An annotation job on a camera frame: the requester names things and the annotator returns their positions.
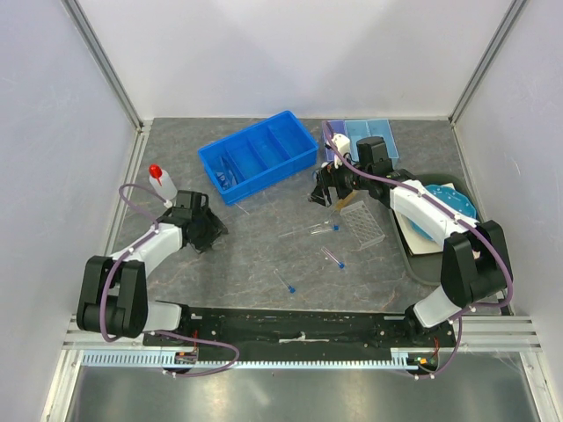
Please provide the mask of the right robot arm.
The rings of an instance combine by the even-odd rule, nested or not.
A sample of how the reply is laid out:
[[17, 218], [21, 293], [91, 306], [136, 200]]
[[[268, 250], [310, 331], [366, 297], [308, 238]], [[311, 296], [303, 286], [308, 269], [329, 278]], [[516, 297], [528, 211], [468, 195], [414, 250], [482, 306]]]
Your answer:
[[325, 142], [333, 160], [316, 170], [310, 200], [328, 207], [331, 188], [340, 199], [353, 191], [366, 191], [419, 226], [442, 249], [439, 286], [406, 311], [402, 331], [409, 344], [425, 345], [435, 335], [435, 326], [489, 306], [489, 296], [504, 292], [499, 305], [509, 304], [514, 282], [500, 224], [463, 215], [433, 195], [412, 173], [394, 169], [383, 139], [361, 140], [357, 160], [349, 158], [349, 146], [349, 139], [341, 134]]

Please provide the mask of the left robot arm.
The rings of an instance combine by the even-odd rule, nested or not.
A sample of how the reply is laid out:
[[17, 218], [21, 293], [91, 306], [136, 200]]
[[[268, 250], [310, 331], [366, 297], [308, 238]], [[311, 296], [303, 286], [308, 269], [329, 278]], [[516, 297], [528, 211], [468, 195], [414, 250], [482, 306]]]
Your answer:
[[85, 264], [76, 322], [112, 342], [162, 331], [175, 346], [193, 336], [184, 310], [171, 302], [151, 302], [147, 279], [166, 259], [192, 247], [203, 253], [228, 232], [211, 210], [205, 193], [180, 190], [172, 206], [130, 246], [110, 256], [93, 256]]

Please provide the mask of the blue safety goggles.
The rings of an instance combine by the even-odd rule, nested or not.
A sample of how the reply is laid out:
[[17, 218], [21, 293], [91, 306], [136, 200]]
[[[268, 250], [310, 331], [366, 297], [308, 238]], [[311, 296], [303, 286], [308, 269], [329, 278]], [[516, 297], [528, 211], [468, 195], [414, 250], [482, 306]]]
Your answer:
[[215, 168], [215, 176], [223, 190], [229, 190], [239, 184], [239, 177], [234, 163], [226, 156], [220, 156]]

